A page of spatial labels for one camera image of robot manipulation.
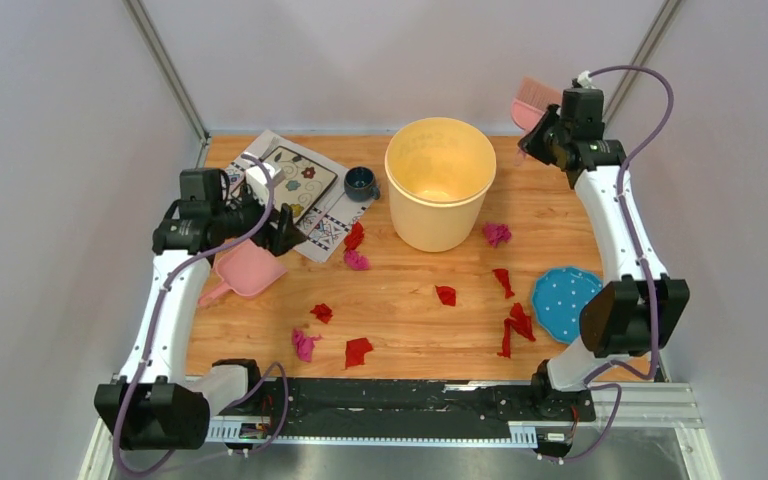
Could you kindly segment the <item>pink dustpan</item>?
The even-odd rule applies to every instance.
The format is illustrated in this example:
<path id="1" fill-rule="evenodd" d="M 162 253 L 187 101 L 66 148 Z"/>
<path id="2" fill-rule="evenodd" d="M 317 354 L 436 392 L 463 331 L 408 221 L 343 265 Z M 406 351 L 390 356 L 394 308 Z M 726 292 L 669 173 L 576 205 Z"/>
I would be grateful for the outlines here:
<path id="1" fill-rule="evenodd" d="M 207 306 L 228 292 L 243 298 L 260 295 L 288 272 L 268 250 L 246 240 L 222 255 L 213 268 L 220 282 L 203 293 L 198 306 Z"/>

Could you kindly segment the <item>cream plastic bucket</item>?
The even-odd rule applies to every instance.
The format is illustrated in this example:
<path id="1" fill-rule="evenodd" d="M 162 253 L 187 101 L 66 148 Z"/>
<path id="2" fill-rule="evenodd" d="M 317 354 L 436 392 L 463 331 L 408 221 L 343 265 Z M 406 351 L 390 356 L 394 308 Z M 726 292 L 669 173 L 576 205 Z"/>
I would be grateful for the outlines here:
<path id="1" fill-rule="evenodd" d="M 384 165 L 396 233 L 409 246 L 436 253 L 469 236 L 495 180 L 497 156 L 476 127 L 432 117 L 399 130 Z"/>

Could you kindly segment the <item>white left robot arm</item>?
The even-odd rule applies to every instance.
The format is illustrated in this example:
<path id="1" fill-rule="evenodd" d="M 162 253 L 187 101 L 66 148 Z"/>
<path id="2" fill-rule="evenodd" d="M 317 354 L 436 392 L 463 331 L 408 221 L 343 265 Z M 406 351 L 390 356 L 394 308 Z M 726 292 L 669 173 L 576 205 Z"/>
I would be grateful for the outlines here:
<path id="1" fill-rule="evenodd" d="M 187 169 L 180 196 L 152 233 L 151 289 L 139 331 L 116 379 L 97 387 L 94 407 L 115 451 L 195 450 L 213 417 L 251 415 L 266 390 L 252 359 L 224 359 L 194 382 L 185 364 L 194 315 L 217 253 L 250 243 L 268 258 L 302 240 L 289 206 L 275 204 L 277 174 L 249 168 L 237 185 L 222 169 Z"/>

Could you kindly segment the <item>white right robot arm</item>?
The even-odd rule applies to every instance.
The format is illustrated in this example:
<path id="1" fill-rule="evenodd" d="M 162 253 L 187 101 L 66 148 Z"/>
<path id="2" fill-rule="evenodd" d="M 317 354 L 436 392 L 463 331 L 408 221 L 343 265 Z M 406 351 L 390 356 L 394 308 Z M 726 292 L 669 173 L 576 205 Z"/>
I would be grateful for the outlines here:
<path id="1" fill-rule="evenodd" d="M 670 276 L 648 239 L 632 192 L 631 157 L 605 138 L 603 105 L 598 89 L 568 88 L 519 142 L 566 174 L 590 220 L 604 277 L 580 313 L 578 338 L 544 362 L 546 381 L 530 391 L 532 409 L 546 419 L 569 407 L 569 392 L 612 368 L 653 379 L 690 297 L 687 282 Z"/>

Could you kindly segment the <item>pink hand brush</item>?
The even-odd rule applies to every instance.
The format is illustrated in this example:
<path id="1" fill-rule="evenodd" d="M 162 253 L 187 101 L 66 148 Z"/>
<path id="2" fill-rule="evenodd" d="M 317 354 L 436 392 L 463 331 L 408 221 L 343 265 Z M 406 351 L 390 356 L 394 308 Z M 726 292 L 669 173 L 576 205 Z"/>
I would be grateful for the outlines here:
<path id="1" fill-rule="evenodd" d="M 559 90 L 525 76 L 511 103 L 510 117 L 523 134 L 528 134 L 538 124 L 547 107 L 560 104 L 561 100 Z"/>

